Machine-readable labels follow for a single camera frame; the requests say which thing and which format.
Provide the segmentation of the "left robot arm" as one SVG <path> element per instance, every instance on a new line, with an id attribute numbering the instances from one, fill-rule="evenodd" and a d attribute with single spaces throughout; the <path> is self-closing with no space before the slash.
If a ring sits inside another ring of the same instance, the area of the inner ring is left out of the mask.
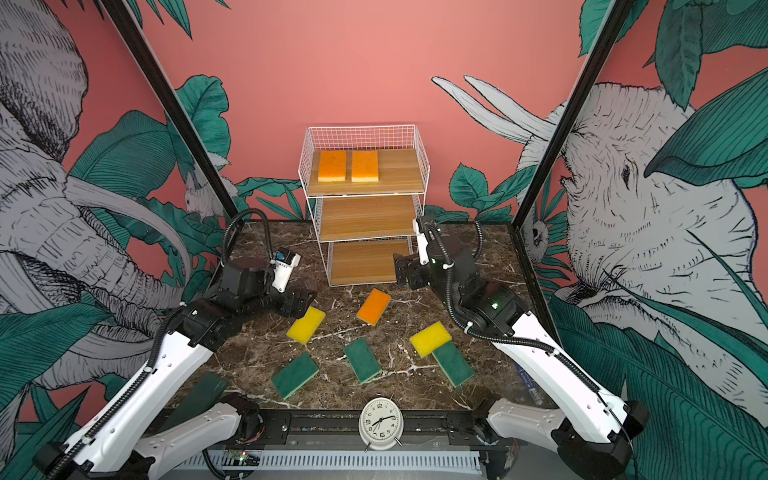
<path id="1" fill-rule="evenodd" d="M 48 479 L 159 479 L 208 447 L 240 436 L 254 438 L 259 408 L 229 395 L 175 427 L 145 434 L 184 382 L 244 324 L 268 312 L 301 318 L 316 297 L 288 283 L 300 254 L 273 249 L 264 235 L 264 259 L 232 259 L 221 252 L 218 280 L 205 294 L 182 302 L 162 321 L 149 358 L 109 403 L 66 441 L 45 444 L 33 464 Z"/>

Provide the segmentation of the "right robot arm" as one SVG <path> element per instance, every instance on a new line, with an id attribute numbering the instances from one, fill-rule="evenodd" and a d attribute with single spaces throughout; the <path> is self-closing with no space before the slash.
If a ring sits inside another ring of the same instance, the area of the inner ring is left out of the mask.
<path id="1" fill-rule="evenodd" d="M 393 257 L 396 282 L 428 287 L 466 335 L 491 343 L 522 368 L 555 403 L 553 409 L 489 402 L 475 422 L 487 443 L 522 440 L 555 452 L 582 479 L 617 479 L 634 469 L 633 440 L 649 418 L 640 401 L 625 401 L 599 384 L 549 335 L 505 284 L 482 277 L 470 247 L 434 220 L 413 221 L 417 252 Z"/>

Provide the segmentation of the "orange sponge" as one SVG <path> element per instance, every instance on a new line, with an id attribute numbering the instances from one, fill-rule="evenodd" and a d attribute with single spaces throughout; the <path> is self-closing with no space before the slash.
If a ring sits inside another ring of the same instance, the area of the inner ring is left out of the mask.
<path id="1" fill-rule="evenodd" d="M 379 181 L 377 151 L 356 150 L 352 152 L 351 181 L 353 183 L 375 183 Z"/>
<path id="2" fill-rule="evenodd" d="M 321 183 L 344 182 L 346 180 L 347 153 L 344 150 L 323 150 L 320 152 L 317 179 Z"/>
<path id="3" fill-rule="evenodd" d="M 356 317 L 371 326 L 375 326 L 388 307 L 390 301 L 391 296 L 389 294 L 379 289 L 373 289 L 358 310 Z"/>

